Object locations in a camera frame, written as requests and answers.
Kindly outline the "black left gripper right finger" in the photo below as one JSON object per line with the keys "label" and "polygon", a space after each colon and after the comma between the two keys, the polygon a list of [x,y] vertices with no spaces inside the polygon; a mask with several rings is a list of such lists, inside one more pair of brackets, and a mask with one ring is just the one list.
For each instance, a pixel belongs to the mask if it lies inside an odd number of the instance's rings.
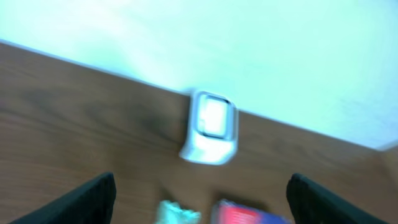
{"label": "black left gripper right finger", "polygon": [[286,197],[296,224],[384,224],[302,174],[293,174]]}

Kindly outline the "green tissue pack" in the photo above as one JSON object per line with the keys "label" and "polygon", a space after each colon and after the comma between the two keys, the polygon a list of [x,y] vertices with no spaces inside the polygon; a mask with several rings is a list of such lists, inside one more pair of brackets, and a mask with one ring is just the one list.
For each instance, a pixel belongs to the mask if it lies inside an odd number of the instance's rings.
{"label": "green tissue pack", "polygon": [[182,209],[177,202],[163,200],[159,203],[155,224],[199,224],[201,213]]}

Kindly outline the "red purple Carefree pad pack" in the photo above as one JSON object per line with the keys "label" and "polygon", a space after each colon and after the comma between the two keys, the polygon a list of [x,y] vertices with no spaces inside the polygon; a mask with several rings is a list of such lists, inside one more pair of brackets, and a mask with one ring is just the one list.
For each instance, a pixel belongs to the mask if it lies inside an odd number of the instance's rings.
{"label": "red purple Carefree pad pack", "polygon": [[291,224],[282,216],[241,205],[229,200],[220,200],[212,209],[211,224]]}

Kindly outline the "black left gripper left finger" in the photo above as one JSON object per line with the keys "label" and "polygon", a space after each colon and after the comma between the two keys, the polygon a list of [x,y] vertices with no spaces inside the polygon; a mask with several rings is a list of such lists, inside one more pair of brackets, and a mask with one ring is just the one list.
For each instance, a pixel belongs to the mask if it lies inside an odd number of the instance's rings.
{"label": "black left gripper left finger", "polygon": [[115,200],[114,175],[105,172],[13,223],[110,224]]}

